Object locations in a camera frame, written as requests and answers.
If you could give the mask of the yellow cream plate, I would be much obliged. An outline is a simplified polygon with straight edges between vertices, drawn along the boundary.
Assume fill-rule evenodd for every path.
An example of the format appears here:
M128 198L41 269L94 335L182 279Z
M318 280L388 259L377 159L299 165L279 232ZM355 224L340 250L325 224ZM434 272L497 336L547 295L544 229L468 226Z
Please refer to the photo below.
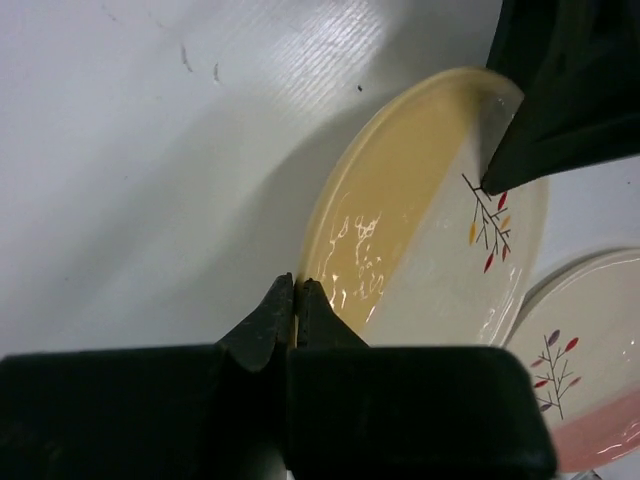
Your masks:
M503 345L547 216L537 180L499 194L481 178L523 93L482 68L438 73L383 107L331 172L297 278L379 346Z

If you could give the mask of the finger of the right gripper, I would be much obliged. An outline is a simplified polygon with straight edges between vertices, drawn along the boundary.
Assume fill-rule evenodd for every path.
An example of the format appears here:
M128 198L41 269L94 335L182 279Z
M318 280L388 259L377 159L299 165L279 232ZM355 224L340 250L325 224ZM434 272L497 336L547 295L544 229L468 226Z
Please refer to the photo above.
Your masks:
M638 2L505 1L486 66L524 94L486 192L638 155Z

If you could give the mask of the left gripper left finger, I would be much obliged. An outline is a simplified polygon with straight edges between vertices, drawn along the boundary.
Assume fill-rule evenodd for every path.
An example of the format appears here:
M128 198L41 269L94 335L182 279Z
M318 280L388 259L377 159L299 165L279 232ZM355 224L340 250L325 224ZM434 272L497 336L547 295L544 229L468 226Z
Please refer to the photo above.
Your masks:
M293 279L213 343L1 361L5 479L283 479L278 357Z

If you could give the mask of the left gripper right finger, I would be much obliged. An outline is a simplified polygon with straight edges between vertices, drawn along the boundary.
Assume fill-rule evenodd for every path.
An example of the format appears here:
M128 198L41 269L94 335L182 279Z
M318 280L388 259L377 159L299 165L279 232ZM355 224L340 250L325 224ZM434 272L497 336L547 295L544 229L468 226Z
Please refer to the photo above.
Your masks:
M285 464L298 479L551 479L528 373L487 346L371 347L321 284L298 295Z

